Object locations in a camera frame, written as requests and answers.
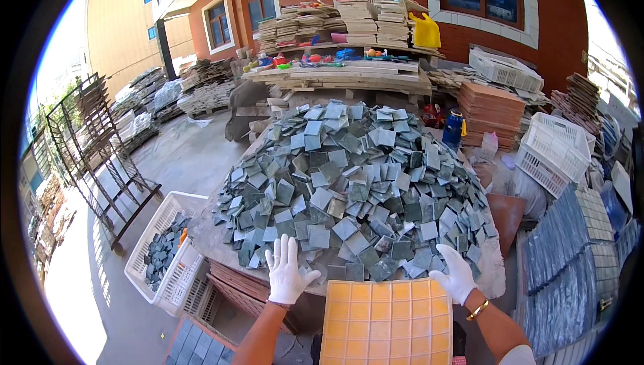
beige building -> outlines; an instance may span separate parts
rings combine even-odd
[[[150,66],[161,66],[151,0],[86,0],[86,51],[90,73],[105,75],[109,95]],[[188,17],[165,22],[173,58],[195,53]]]

bracelet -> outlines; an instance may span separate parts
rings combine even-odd
[[[489,304],[489,300],[487,300],[487,299],[486,299],[486,300],[485,300],[485,302],[483,302],[483,305],[481,305],[481,306],[479,306],[478,308],[476,308],[476,310],[475,310],[474,312],[472,312],[469,316],[467,316],[467,317],[466,317],[466,319],[467,319],[468,321],[472,321],[472,320],[474,320],[474,318],[475,318],[476,316],[480,315],[480,314],[481,314],[481,312],[483,312],[483,310],[484,310],[485,308],[487,308],[487,304]]]
[[[273,301],[270,301],[270,300],[268,300],[268,299],[267,299],[267,300],[266,300],[266,303],[269,303],[269,302],[270,302],[271,304],[273,304],[273,305],[277,305],[277,306],[279,306],[279,307],[280,307],[280,308],[282,308],[282,309],[286,309],[286,310],[289,310],[289,309],[290,309],[290,305],[288,305],[288,304],[280,304],[280,303],[273,302]]]

blue water bottle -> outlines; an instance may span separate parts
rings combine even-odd
[[[463,114],[456,110],[450,111],[445,120],[445,127],[443,128],[443,143],[456,151],[461,144],[461,137],[467,134]]]

gold bracelet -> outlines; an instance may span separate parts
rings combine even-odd
[[[489,304],[489,300],[486,299],[485,302],[483,302],[483,305],[476,308],[476,310],[472,312],[469,316],[467,316],[465,319],[467,319],[468,321],[474,320],[476,316],[480,315],[481,312],[483,312],[483,309],[487,308],[487,304]]]

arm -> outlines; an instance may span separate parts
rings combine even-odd
[[[302,277],[298,272],[298,243],[282,234],[275,240],[275,255],[266,251],[270,295],[262,314],[241,341],[231,365],[270,365],[273,361],[279,325],[286,316],[281,305],[293,305],[311,281],[322,275],[313,270]]]
[[[486,297],[478,290],[470,265],[453,248],[440,244],[436,248],[447,263],[449,276],[433,270],[430,277],[436,279],[452,299],[465,306],[470,313],[474,312],[483,305]],[[474,319],[497,364],[514,347],[530,345],[523,329],[491,303]]]

